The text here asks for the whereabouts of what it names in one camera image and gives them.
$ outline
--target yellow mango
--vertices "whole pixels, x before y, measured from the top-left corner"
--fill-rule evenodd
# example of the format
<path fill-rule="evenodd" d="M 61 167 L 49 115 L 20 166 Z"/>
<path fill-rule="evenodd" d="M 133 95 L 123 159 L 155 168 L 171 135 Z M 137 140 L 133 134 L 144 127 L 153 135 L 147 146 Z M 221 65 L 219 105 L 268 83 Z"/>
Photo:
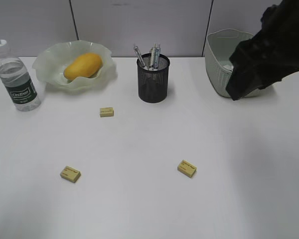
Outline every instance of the yellow mango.
<path fill-rule="evenodd" d="M 95 53 L 85 53 L 77 57 L 71 65 L 64 70 L 64 77 L 73 81 L 79 76 L 86 78 L 94 75 L 102 67 L 102 58 Z"/>

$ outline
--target white basket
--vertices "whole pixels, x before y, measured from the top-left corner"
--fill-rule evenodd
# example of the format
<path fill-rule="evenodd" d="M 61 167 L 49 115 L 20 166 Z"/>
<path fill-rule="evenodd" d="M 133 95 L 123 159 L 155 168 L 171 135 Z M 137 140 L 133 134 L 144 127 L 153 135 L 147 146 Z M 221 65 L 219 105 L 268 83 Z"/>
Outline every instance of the white basket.
<path fill-rule="evenodd" d="M 206 71 L 216 92 L 224 97 L 230 97 L 226 86 L 232 72 L 224 66 L 232 66 L 229 57 L 234 53 L 241 41 L 252 38 L 253 35 L 234 29 L 221 30 L 207 36 L 205 50 Z M 259 95 L 260 90 L 254 90 L 246 97 Z"/>

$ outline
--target eraser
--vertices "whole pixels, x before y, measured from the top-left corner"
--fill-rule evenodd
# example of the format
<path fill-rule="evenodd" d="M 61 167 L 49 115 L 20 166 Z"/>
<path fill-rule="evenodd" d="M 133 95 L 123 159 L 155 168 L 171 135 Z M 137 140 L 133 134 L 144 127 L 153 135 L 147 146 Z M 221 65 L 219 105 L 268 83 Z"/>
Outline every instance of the eraser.
<path fill-rule="evenodd" d="M 66 166 L 60 175 L 62 178 L 69 180 L 72 183 L 75 183 L 81 176 L 81 172 L 74 168 Z"/>
<path fill-rule="evenodd" d="M 188 162 L 186 162 L 185 160 L 181 161 L 181 163 L 179 164 L 179 166 L 177 167 L 179 172 L 182 172 L 183 174 L 185 174 L 187 177 L 192 177 L 194 175 L 194 173 L 196 172 L 196 167 Z"/>
<path fill-rule="evenodd" d="M 111 117 L 114 116 L 114 109 L 110 108 L 100 108 L 100 117 Z"/>

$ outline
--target black mesh pen holder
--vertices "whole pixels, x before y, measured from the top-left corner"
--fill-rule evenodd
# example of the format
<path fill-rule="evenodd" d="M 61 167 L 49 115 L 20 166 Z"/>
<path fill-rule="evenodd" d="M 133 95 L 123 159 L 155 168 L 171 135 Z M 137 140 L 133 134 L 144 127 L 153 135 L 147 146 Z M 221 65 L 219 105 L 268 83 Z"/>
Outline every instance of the black mesh pen holder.
<path fill-rule="evenodd" d="M 142 57 L 149 67 L 150 53 L 144 54 Z M 164 100 L 167 96 L 169 59 L 160 55 L 157 71 L 144 69 L 139 60 L 137 60 L 137 65 L 139 97 L 148 103 L 158 103 Z"/>

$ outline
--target plastic bottle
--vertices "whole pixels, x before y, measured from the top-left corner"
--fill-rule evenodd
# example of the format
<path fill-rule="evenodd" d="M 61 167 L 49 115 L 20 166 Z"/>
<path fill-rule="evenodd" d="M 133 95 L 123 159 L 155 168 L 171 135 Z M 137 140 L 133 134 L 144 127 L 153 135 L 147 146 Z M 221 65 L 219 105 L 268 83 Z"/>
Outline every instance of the plastic bottle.
<path fill-rule="evenodd" d="M 0 78 L 19 111 L 30 111 L 41 104 L 24 63 L 10 54 L 6 40 L 0 40 Z"/>

